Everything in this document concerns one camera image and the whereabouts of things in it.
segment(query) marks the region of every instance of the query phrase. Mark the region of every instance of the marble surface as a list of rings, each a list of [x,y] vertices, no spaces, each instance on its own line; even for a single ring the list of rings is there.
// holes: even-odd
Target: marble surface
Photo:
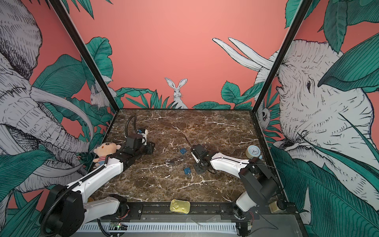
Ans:
[[[184,133],[191,143],[246,159],[245,150],[249,145],[260,147],[248,111],[121,110],[106,141],[124,142],[124,126],[131,115],[137,115],[137,128],[149,131],[147,140],[155,142],[154,154],[142,156],[98,189],[92,195],[95,200],[114,193],[131,202],[170,202],[172,199],[229,202],[244,192],[241,180],[228,173],[198,175],[189,152],[182,155],[179,150],[190,149]],[[176,165],[168,165],[166,160],[175,160]],[[191,177],[184,174],[185,163],[191,167]]]

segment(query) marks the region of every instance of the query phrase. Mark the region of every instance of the plush toy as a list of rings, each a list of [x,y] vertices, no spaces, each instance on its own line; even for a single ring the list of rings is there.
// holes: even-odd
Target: plush toy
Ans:
[[[98,158],[93,159],[93,162],[96,163],[95,166],[99,167],[104,164],[106,156],[115,153],[120,148],[121,145],[116,145],[116,143],[113,142],[100,144],[94,149],[94,153],[98,155]]]

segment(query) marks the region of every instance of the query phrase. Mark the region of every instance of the robotic arm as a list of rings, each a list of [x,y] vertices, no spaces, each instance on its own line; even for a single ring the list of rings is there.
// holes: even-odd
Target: robotic arm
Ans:
[[[191,149],[198,174],[212,168],[241,179],[246,191],[237,199],[236,205],[247,212],[255,205],[265,205],[278,188],[278,180],[259,158],[237,159],[220,152],[208,151],[197,144]]]
[[[155,144],[147,142],[147,130],[135,131],[137,133],[127,135],[125,144],[115,154],[108,155],[105,163],[96,170],[66,186],[56,185],[50,190],[41,212],[41,236],[59,234],[68,237],[82,224],[102,216],[114,214],[122,219],[128,215],[127,200],[118,195],[93,202],[87,200],[103,184],[134,164],[136,159],[153,154]]]

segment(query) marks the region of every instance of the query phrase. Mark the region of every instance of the brown marble tabletop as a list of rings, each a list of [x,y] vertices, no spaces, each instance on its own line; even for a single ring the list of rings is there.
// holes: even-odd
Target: brown marble tabletop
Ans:
[[[137,129],[149,131],[147,140],[155,143],[154,154],[144,155],[122,174],[112,178],[92,197],[99,200],[118,194],[128,201],[170,202],[179,199],[192,202],[235,201],[245,191],[239,178],[223,171],[198,175],[193,168],[194,158],[179,150],[191,143],[203,144],[208,150],[246,159],[249,145],[260,147],[248,111],[219,110],[121,110],[110,133],[108,142],[125,141],[124,127],[131,115],[137,116]],[[176,165],[166,164],[176,161]],[[188,164],[192,176],[187,177],[183,165]]]

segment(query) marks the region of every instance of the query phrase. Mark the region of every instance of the clock face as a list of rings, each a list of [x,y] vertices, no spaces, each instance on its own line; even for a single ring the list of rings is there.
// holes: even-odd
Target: clock face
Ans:
[[[257,146],[249,146],[248,147],[249,153],[253,156],[259,156],[260,155],[260,149]]]

